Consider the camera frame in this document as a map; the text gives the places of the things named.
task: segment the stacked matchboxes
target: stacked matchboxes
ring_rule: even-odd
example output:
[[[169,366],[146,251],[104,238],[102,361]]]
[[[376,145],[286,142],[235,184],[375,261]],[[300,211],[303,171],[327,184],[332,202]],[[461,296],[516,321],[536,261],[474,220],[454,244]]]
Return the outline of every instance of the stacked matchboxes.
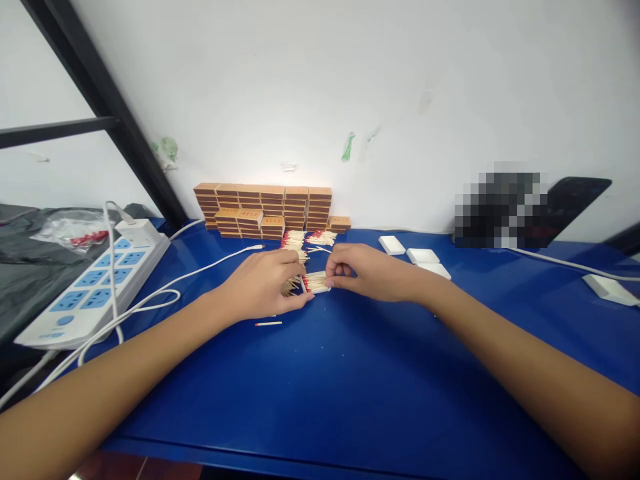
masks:
[[[282,240],[285,234],[285,218],[264,217],[260,226],[260,233],[264,240]]]
[[[198,205],[200,205],[202,213],[205,216],[205,225],[209,230],[217,228],[215,214],[220,210],[218,197],[215,193],[215,188],[217,186],[217,183],[201,183],[193,189],[195,192],[195,198],[198,200]]]
[[[329,217],[327,230],[334,233],[346,233],[351,228],[349,217]]]
[[[308,187],[287,187],[285,190],[285,227],[287,230],[304,230],[307,219]]]
[[[193,190],[206,227],[226,238],[276,240],[284,230],[344,233],[351,228],[348,217],[329,217],[330,188],[201,183]]]
[[[240,213],[238,213],[237,216],[237,220],[242,238],[262,238],[260,227],[262,225],[263,216],[264,215],[262,213],[262,210],[240,210]]]
[[[331,209],[331,189],[309,187],[307,230],[326,230]]]
[[[222,207],[215,214],[215,222],[220,236],[224,238],[242,238],[242,232],[238,224],[240,209]]]

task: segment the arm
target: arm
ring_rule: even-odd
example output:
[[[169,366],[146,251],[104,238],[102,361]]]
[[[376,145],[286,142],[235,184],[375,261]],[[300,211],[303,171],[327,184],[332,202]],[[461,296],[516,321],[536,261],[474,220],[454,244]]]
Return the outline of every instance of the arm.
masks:
[[[366,245],[336,245],[326,273],[328,286],[428,308],[592,478],[638,472],[638,396],[502,318],[452,282]]]
[[[240,320],[302,308],[313,295],[280,294],[284,281],[301,273],[304,267],[293,251],[256,253],[219,288],[4,412],[2,477],[69,478],[146,394],[204,342]]]

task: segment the power strip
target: power strip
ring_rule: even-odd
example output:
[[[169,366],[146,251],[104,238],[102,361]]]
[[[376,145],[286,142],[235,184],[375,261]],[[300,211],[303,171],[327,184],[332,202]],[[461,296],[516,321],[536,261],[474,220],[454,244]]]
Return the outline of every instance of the power strip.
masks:
[[[115,296],[124,311],[169,248],[166,235],[156,245],[134,247],[122,237],[115,244]],[[109,251],[102,254],[67,290],[42,312],[15,343],[42,350],[73,350],[113,318]]]

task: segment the power cord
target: power cord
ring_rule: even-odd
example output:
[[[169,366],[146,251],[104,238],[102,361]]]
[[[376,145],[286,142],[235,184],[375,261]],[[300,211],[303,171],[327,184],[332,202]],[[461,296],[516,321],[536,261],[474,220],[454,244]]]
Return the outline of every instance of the power cord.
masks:
[[[98,332],[96,332],[96,334],[94,334],[94,336],[92,336],[90,339],[88,339],[86,342],[84,342],[84,344],[82,344],[82,346],[78,347],[76,350],[74,350],[74,352],[72,352],[72,354],[70,354],[64,361],[62,361],[60,363],[60,365],[58,365],[52,372],[51,374],[44,380],[44,382],[42,382],[42,384],[40,384],[40,386],[36,389],[36,391],[38,390],[42,390],[42,388],[46,387],[48,384],[50,384],[51,382],[53,382],[56,378],[58,378],[58,376],[60,376],[60,374],[62,374],[62,372],[64,372],[64,370],[66,370],[74,361],[76,361],[76,359],[78,360],[78,366],[81,366],[84,362],[84,358],[85,358],[85,354],[86,352],[89,350],[89,348],[96,342],[96,340],[98,340],[100,337],[102,337],[104,334],[110,332],[111,330],[113,330],[114,328],[116,328],[118,325],[120,325],[122,322],[124,322],[124,320],[126,320],[127,318],[129,318],[132,314],[137,313],[137,312],[141,312],[141,311],[147,311],[147,310],[154,310],[154,309],[158,309],[158,308],[162,308],[162,307],[166,307],[168,305],[171,305],[172,303],[175,303],[176,301],[178,301],[180,299],[180,292],[178,290],[174,290],[174,289],[170,289],[169,287],[172,286],[174,283],[179,282],[180,280],[183,280],[187,277],[190,277],[192,275],[195,275],[197,273],[200,273],[206,269],[209,269],[211,267],[214,267],[216,265],[218,265],[219,263],[224,262],[224,260],[230,259],[236,255],[239,255],[241,253],[244,253],[246,251],[249,250],[260,250],[262,248],[264,248],[264,245],[253,245],[251,247],[247,247],[244,248],[240,251],[237,251],[235,253],[232,253],[230,255],[227,255],[226,257],[210,264],[207,265],[206,267],[203,267],[201,269],[198,269],[196,271],[190,272],[186,275],[182,275],[181,277],[178,277],[172,281],[170,281],[168,284],[166,284],[164,287],[156,290],[155,292],[153,292],[152,294],[148,295],[146,298],[142,299],[140,302],[138,302],[138,304],[134,305],[132,308],[130,308],[129,310],[127,310],[124,313],[121,313],[120,315],[118,315],[118,317],[114,318],[113,320],[111,320],[110,322],[108,322],[108,324],[106,324],[104,327],[102,327],[100,330],[98,330]],[[152,298],[158,296],[158,295],[162,295],[165,293],[174,293],[175,294],[175,298],[161,303],[160,305],[153,305],[151,307],[144,307],[143,305],[146,304],[146,302],[148,302],[149,300],[151,300]]]
[[[522,253],[523,255],[528,255],[530,257],[533,258],[537,258],[540,260],[546,260],[552,263],[558,263],[560,265],[564,265],[566,267],[573,267],[573,268],[577,268],[580,270],[584,270],[584,271],[588,271],[591,273],[595,273],[596,275],[600,275],[601,277],[606,277],[606,278],[610,278],[612,280],[618,280],[618,281],[640,281],[640,277],[621,277],[620,275],[614,275],[612,273],[607,273],[607,272],[603,272],[601,270],[596,270],[596,269],[592,269],[591,267],[586,267],[584,265],[580,265],[578,263],[573,263],[573,262],[568,262],[565,260],[558,260],[552,257],[547,257],[546,255],[540,255],[539,253],[534,253],[534,252],[530,252],[530,251],[526,251],[526,250],[520,250],[517,248],[507,248],[507,250],[511,250],[514,252],[518,252],[518,253]]]
[[[51,382],[53,382],[54,380],[56,380],[56,378],[58,378],[60,375],[62,375],[62,373],[73,364],[74,361],[77,360],[77,364],[78,366],[82,366],[85,362],[85,355],[88,352],[88,350],[91,348],[91,346],[93,346],[93,344],[100,339],[103,335],[108,335],[108,333],[110,333],[112,330],[116,331],[117,337],[118,337],[118,344],[122,344],[124,342],[124,335],[122,333],[122,330],[120,328],[120,324],[122,322],[124,322],[126,319],[128,319],[130,316],[132,316],[134,313],[137,312],[142,312],[142,311],[148,311],[148,310],[154,310],[154,309],[159,309],[162,307],[167,307],[173,303],[175,303],[176,301],[178,301],[181,297],[181,294],[178,290],[175,289],[170,289],[169,287],[172,286],[174,283],[183,280],[187,277],[190,277],[192,275],[195,275],[197,273],[200,273],[208,268],[214,267],[216,265],[218,265],[221,262],[224,262],[224,260],[230,259],[231,257],[234,257],[236,255],[239,255],[241,253],[244,253],[246,251],[249,250],[260,250],[263,249],[265,246],[264,245],[253,245],[251,247],[247,247],[244,248],[238,252],[232,253],[230,255],[227,255],[226,257],[210,264],[207,265],[206,267],[203,267],[201,269],[198,269],[196,271],[193,271],[191,273],[188,273],[186,275],[182,275],[181,277],[178,277],[172,281],[170,281],[168,284],[166,284],[164,287],[156,290],[155,292],[153,292],[152,294],[148,295],[146,298],[144,298],[142,301],[138,302],[138,304],[134,305],[132,308],[128,309],[126,312],[122,313],[122,314],[118,314],[118,310],[117,310],[117,305],[116,305],[116,295],[115,295],[115,272],[114,272],[114,258],[115,258],[115,240],[114,240],[114,235],[113,235],[113,227],[111,226],[111,222],[109,220],[109,210],[108,210],[108,204],[112,204],[116,210],[118,210],[118,212],[120,213],[120,216],[122,218],[122,220],[124,220],[124,222],[128,223],[128,224],[135,224],[135,220],[132,218],[132,216],[130,216],[129,214],[127,214],[126,212],[124,212],[124,210],[122,210],[122,208],[120,208],[120,206],[118,206],[118,204],[116,204],[116,202],[108,200],[104,203],[103,205],[103,213],[105,216],[105,224],[107,226],[107,232],[109,233],[109,253],[111,255],[111,262],[109,262],[109,281],[111,283],[111,298],[113,298],[113,302],[111,303],[111,308],[112,308],[112,312],[113,312],[113,319],[108,322],[104,327],[102,327],[98,332],[96,332],[96,334],[94,334],[94,336],[92,336],[91,338],[89,338],[88,340],[86,340],[86,342],[84,342],[84,344],[82,344],[80,347],[78,347],[76,350],[74,350],[65,360],[63,360],[50,374],[49,376],[42,382],[42,384],[40,384],[40,386],[38,386],[38,388],[35,391],[38,390],[42,390],[42,388],[46,387],[48,384],[50,384]],[[169,240],[173,240],[174,238],[176,238],[178,235],[180,235],[182,232],[184,232],[185,230],[187,230],[188,228],[191,228],[194,225],[197,225],[199,223],[202,223],[204,220],[196,220],[184,227],[182,227],[180,230],[178,230],[176,233],[174,233]],[[150,307],[144,307],[144,304],[146,304],[148,301],[150,301],[152,298],[158,296],[158,295],[162,295],[162,294],[166,294],[166,293],[173,293],[175,294],[175,298],[166,301],[164,303],[161,303],[159,305],[152,305]],[[44,356],[42,357],[42,359],[40,360],[40,362],[38,362],[38,364],[36,364],[36,366],[34,366],[24,377],[22,377],[10,390],[8,390],[8,392],[6,392],[6,394],[4,394],[2,396],[2,398],[0,398],[0,410],[2,409],[2,407],[4,407],[4,405],[6,405],[6,403],[10,400],[10,398],[12,398],[12,396],[14,396],[14,394],[16,394],[16,392],[18,392],[20,390],[20,388],[22,388],[31,378],[33,378],[33,376],[39,371],[41,370],[50,360],[52,360],[52,358],[54,358],[60,351],[59,350],[49,350],[48,352],[46,352],[44,354]]]

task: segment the white charger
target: white charger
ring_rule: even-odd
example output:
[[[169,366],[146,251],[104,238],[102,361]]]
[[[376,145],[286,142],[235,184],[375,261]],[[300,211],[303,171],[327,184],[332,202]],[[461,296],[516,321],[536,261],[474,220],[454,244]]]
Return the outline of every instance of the white charger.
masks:
[[[122,220],[115,229],[134,247],[154,247],[163,240],[148,219]]]
[[[628,307],[640,304],[640,300],[620,285],[618,280],[608,279],[600,275],[585,275],[582,280],[592,288],[598,297],[604,300],[620,303]]]

